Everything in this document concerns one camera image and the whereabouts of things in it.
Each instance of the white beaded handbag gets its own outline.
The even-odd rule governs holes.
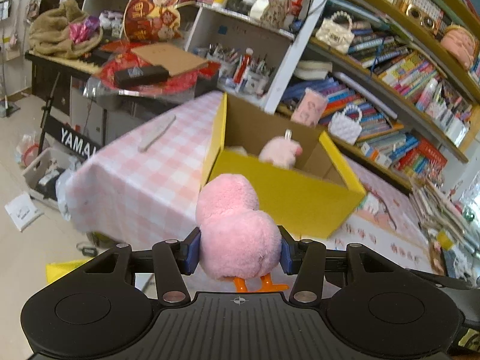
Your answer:
[[[349,27],[335,23],[338,17],[345,17],[349,21]],[[355,35],[352,33],[352,18],[347,12],[337,11],[331,18],[323,19],[322,25],[315,34],[315,38],[333,47],[335,50],[346,54]]]
[[[347,116],[347,111],[349,110],[355,110],[358,112],[357,120],[350,119]],[[361,109],[357,107],[357,105],[349,104],[343,109],[343,112],[335,112],[332,120],[328,124],[328,132],[353,145],[362,132],[362,126],[360,125],[361,120]]]

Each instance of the plastic storage bin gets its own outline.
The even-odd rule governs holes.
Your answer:
[[[35,190],[38,181],[45,175],[53,159],[57,161],[60,168],[68,169],[70,166],[70,156],[63,151],[49,147],[23,171],[22,176],[25,179],[29,194],[32,198],[39,200],[48,207],[58,210],[58,203],[50,198],[44,198],[43,195]]]

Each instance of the small pink plush toy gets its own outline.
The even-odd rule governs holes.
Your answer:
[[[242,175],[222,174],[200,191],[196,220],[202,232],[200,264],[216,280],[233,280],[248,292],[245,280],[258,278],[258,292],[284,291],[270,272],[278,265],[281,235],[273,219],[259,210],[258,196]]]
[[[291,140],[291,136],[292,132],[287,130],[285,137],[275,137],[269,140],[260,152],[258,160],[283,169],[293,168],[303,149],[298,142]]]

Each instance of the yellow cardboard box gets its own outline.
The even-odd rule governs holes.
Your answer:
[[[303,153],[286,170],[257,157],[265,144],[292,131]],[[242,146],[248,156],[230,151]],[[222,173],[244,175],[253,185],[260,209],[296,238],[327,238],[350,216],[365,190],[328,134],[268,115],[255,105],[225,94],[214,119],[202,185]]]

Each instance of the tile floor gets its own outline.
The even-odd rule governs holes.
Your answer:
[[[14,159],[20,134],[39,129],[38,97],[18,103],[21,110],[0,119],[0,360],[26,360],[32,353],[20,327],[20,311],[35,292],[46,284],[45,265],[82,258],[75,249],[86,236],[62,219],[58,211],[35,204],[44,211],[39,219],[20,233],[3,206],[26,191],[22,171]],[[68,117],[52,112],[60,120]]]

